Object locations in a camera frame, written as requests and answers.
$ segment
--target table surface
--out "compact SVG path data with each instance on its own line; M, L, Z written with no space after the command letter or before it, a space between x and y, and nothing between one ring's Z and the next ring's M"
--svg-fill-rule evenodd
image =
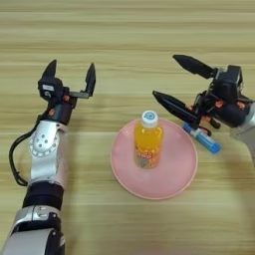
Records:
M46 102L37 82L58 60L58 77L85 87L97 68L94 97L79 101L70 123L70 177L63 206L67 254L197 255L255 253L255 174L244 144L223 126L212 155L195 142L199 164L191 185L164 201L132 196L115 180L110 152L122 126L154 109L181 124L152 90L192 104L208 81L183 71L171 56L191 55L212 66L241 65L244 94L255 98L255 2L91 0L0 2L0 244L21 207L8 149L29 130ZM30 172L25 142L15 154Z

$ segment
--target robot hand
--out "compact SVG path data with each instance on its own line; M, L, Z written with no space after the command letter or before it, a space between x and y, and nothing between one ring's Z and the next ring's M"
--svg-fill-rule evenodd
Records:
M55 60L48 65L38 82L40 96L48 102L47 109L38 116L33 129L18 137L9 151L15 180L28 188L1 255L65 254L60 211L68 175L67 125L77 99L88 99L93 95L96 71L94 64L91 64L86 89L77 93L71 92L60 79L55 78L56 67ZM13 160L15 147L28 137L32 155L29 182L21 177Z
M255 104L241 94L241 67L230 65L225 71L211 68L189 56L174 55L173 58L183 69L212 81L207 91L197 95L190 108L170 95L153 91L156 100L192 128L202 128L209 135L211 131L202 127L201 121L210 122L214 128L220 128L220 122L228 125L231 135L248 146L255 165Z

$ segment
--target bottle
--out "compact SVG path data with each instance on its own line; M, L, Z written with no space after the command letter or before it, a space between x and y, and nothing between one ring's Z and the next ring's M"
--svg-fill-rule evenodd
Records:
M188 123L186 123L184 124L183 129L195 137L195 139L207 147L213 154L220 151L221 145L208 136L201 128L193 129Z
M141 168L154 168L160 159L163 129L154 111L146 111L134 128L134 161Z

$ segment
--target pink plate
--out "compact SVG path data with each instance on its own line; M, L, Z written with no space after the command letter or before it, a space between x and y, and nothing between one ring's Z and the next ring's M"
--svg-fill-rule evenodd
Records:
M146 199L165 199L183 191L197 168L197 153L189 135L178 125L160 120L164 139L160 162L153 169L139 168L133 160L133 129L125 125L112 149L112 168L119 183L130 193Z

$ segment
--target black cable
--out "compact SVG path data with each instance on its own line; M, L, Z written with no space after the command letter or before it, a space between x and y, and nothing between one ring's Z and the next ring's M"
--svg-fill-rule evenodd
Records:
M48 104L48 107L47 109L43 112L42 115L40 115L34 125L34 127L22 134L21 136L19 136L11 145L10 149L9 149L9 163L10 163L10 166L11 166L11 169L12 169L12 173L13 173L13 176L16 180L16 182L21 185L21 186L27 186L28 185L28 181L25 180L23 177L21 177L20 175L20 172L17 170L16 166L15 166L15 163L14 163L14 159L13 159L13 153L14 153L14 150L15 148L25 139L29 138L32 133L36 130L39 122L49 113L49 110L52 109L54 107L54 105L50 105Z

